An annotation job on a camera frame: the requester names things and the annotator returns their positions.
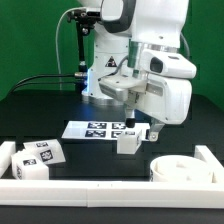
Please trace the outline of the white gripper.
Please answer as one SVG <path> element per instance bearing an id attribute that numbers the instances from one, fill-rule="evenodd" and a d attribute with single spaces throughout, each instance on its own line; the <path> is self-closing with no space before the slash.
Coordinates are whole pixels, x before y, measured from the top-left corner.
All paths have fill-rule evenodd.
<path id="1" fill-rule="evenodd" d="M 135 127 L 134 109 L 157 119 L 149 129 L 149 140 L 156 142 L 164 123 L 181 124 L 186 119 L 196 66 L 179 53 L 150 49 L 140 54 L 139 66 L 142 78 L 117 74 L 103 76 L 98 82 L 104 94 L 127 106 L 127 128 Z"/>

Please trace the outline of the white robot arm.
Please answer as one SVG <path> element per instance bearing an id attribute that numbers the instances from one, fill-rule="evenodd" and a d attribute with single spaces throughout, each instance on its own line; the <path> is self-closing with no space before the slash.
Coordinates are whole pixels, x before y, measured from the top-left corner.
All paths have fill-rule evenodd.
<path id="1" fill-rule="evenodd" d="M 147 139 L 188 114 L 196 66 L 179 53 L 189 0 L 78 0 L 94 20 L 94 61 L 83 99 L 123 104 L 125 123 L 135 112 L 151 118 Z"/>

